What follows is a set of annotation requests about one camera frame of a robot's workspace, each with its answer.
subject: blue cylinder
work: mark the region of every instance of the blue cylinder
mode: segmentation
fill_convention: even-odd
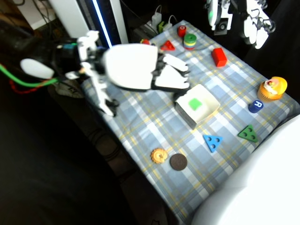
[[[259,100],[255,100],[253,103],[251,103],[248,106],[249,111],[252,112],[252,113],[257,113],[262,108],[263,108],[263,103]]]

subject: red triangle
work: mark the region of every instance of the red triangle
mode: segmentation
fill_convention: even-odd
[[[166,41],[163,46],[160,47],[161,50],[175,51],[175,47],[170,41]]]

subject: red rectangular block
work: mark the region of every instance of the red rectangular block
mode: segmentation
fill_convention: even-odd
[[[215,48],[211,53],[216,67],[223,67],[227,63],[227,58],[222,48]]]

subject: tablecloth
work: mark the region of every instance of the tablecloth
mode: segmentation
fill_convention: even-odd
[[[196,35],[195,50],[183,48],[182,39],[177,35],[180,25],[185,25],[188,33]],[[224,48],[228,63],[217,68],[211,51],[221,46],[186,21],[174,25],[151,42],[161,46],[167,40],[176,48],[168,53],[189,65],[191,86],[202,84],[221,103],[217,112],[191,130],[175,111],[172,93],[160,90],[131,92],[109,84],[108,94],[120,102],[118,115],[110,117],[99,113],[180,223],[190,224],[194,211],[203,200],[279,123],[299,114],[300,106],[284,94],[281,100],[264,104],[258,113],[250,113],[248,104],[257,99],[258,85],[266,80],[265,77]],[[89,80],[83,83],[83,89],[94,103],[98,102]],[[237,136],[249,124],[258,136],[257,143]],[[210,152],[203,135],[223,137],[214,153]],[[168,159],[163,164],[153,163],[150,154],[155,148],[165,149],[168,159],[175,153],[185,155],[187,167],[182,171],[173,170]]]

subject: green cable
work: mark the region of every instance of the green cable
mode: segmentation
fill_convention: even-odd
[[[28,87],[28,88],[35,88],[35,87],[38,87],[38,86],[47,86],[49,84],[56,83],[56,82],[59,81],[57,78],[53,78],[49,81],[45,81],[45,82],[41,82],[41,83],[26,83],[24,81],[21,81],[19,78],[15,77],[14,75],[12,75],[1,64],[0,64],[0,71],[2,73],[4,73],[6,76],[8,76],[10,79],[12,79],[14,82],[16,82],[17,84]]]

